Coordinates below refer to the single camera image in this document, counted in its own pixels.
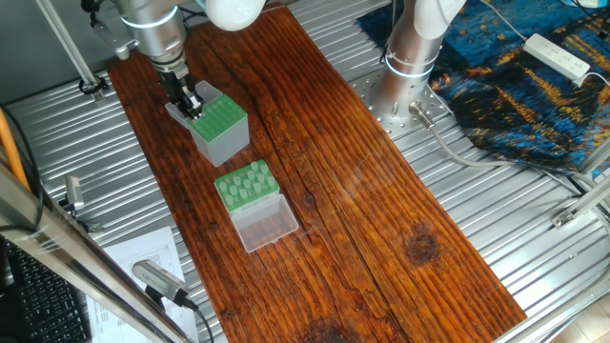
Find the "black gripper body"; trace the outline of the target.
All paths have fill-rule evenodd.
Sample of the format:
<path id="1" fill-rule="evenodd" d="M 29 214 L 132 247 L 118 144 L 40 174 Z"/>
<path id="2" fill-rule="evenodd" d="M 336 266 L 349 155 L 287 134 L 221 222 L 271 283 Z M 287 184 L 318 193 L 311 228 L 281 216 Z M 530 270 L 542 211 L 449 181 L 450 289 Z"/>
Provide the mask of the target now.
<path id="1" fill-rule="evenodd" d="M 194 83 L 187 64 L 163 66 L 159 70 L 160 84 L 170 97 L 191 96 Z"/>

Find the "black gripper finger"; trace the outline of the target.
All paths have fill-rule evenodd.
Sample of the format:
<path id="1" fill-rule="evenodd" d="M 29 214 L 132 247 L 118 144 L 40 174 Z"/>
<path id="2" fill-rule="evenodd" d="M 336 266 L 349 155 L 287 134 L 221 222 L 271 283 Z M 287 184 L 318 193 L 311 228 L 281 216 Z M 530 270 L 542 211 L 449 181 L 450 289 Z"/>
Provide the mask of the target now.
<path id="1" fill-rule="evenodd" d="M 196 91 L 194 85 L 187 86 L 188 115 L 200 116 L 205 101 Z"/>
<path id="2" fill-rule="evenodd" d="M 175 91 L 172 95 L 172 102 L 186 117 L 194 118 L 195 103 L 193 101 L 193 94 L 189 90 Z"/>

